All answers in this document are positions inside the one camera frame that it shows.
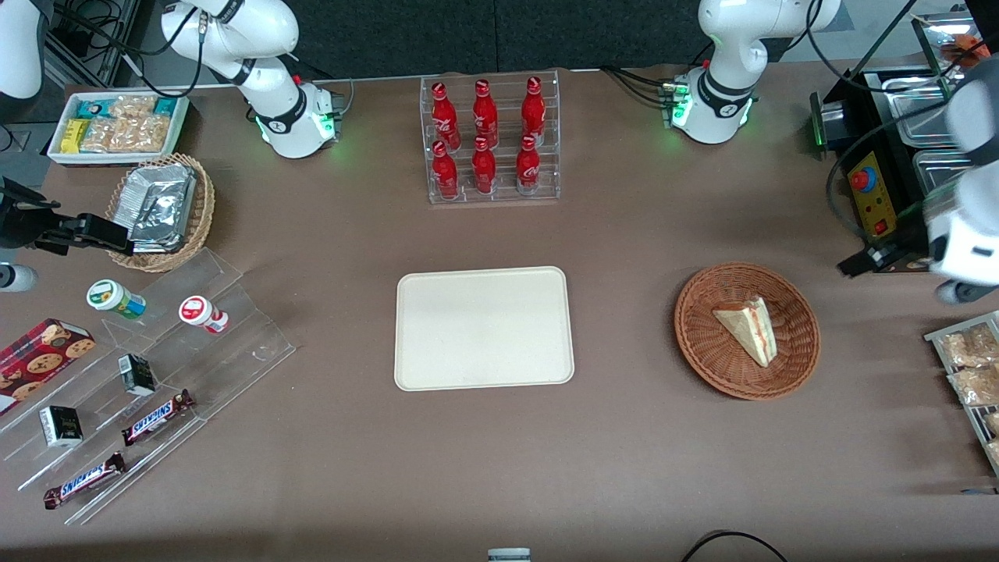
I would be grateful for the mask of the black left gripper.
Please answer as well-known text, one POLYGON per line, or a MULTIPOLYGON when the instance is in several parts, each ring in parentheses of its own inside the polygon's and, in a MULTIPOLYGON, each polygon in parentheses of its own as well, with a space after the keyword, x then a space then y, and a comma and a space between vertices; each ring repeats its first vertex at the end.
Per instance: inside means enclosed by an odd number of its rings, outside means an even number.
POLYGON ((924 273, 929 271, 929 259, 924 251, 897 244, 890 237, 864 244, 859 252, 840 261, 837 270, 852 279, 866 274, 924 273))

